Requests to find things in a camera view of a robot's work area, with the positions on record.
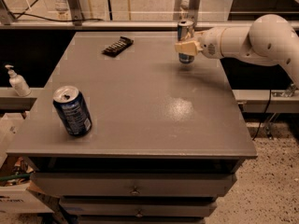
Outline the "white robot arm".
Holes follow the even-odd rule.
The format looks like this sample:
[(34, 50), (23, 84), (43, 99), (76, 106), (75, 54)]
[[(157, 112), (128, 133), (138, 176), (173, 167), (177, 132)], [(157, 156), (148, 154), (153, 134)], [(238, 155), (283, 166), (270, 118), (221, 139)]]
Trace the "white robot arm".
[(213, 27), (175, 44), (177, 53), (209, 59), (235, 58), (263, 66), (279, 64), (299, 86), (299, 36), (282, 17), (268, 14), (248, 27)]

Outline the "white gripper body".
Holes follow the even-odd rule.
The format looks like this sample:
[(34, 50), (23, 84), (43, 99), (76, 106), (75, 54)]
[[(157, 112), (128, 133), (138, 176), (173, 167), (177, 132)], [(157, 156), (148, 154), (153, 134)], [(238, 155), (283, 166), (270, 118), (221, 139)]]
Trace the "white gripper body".
[(198, 41), (203, 51), (201, 52), (209, 59), (221, 59), (221, 37), (225, 31), (224, 27), (214, 27), (208, 30), (201, 31), (202, 39)]

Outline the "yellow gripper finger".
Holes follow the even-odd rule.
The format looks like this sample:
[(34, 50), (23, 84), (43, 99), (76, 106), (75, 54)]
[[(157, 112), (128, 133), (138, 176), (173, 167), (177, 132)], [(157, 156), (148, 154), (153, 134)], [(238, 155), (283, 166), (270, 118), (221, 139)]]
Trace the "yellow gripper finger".
[(177, 53), (182, 53), (185, 55), (196, 56), (203, 49), (198, 41), (179, 41), (175, 44), (175, 50)]
[(202, 32), (195, 32), (193, 34), (193, 38), (197, 41), (200, 41), (202, 39), (203, 33)]

